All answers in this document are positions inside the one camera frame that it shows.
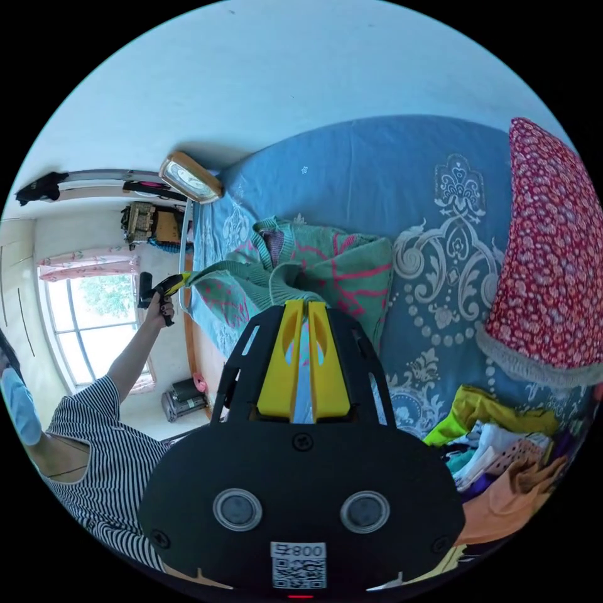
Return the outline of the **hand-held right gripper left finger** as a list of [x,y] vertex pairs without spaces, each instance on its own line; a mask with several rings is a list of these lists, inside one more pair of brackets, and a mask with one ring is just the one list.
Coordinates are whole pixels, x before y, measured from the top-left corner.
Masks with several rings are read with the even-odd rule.
[[262,418],[292,422],[298,386],[302,302],[288,301],[278,325],[273,350],[259,395]]

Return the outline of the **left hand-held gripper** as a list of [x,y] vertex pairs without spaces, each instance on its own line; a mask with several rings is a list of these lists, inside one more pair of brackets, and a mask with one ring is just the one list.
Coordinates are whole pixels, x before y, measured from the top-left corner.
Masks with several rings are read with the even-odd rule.
[[181,289],[183,286],[186,286],[190,277],[191,272],[183,272],[180,274],[174,274],[163,281],[153,285],[153,277],[151,274],[146,275],[146,308],[149,308],[149,305],[155,296],[155,294],[159,294],[161,296],[161,302],[163,303],[166,296],[172,296],[175,292]]

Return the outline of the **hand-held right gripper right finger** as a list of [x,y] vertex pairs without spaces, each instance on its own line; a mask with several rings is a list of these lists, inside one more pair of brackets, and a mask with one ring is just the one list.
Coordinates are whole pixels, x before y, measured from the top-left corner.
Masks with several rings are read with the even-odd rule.
[[308,304],[308,329],[313,420],[343,420],[350,412],[350,401],[324,303]]

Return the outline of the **person's left hand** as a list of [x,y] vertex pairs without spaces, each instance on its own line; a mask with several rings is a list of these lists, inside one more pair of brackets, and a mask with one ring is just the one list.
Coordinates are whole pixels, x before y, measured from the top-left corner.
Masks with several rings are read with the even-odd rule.
[[173,316],[174,308],[171,297],[155,292],[146,309],[143,326],[153,330],[160,330],[172,324]]

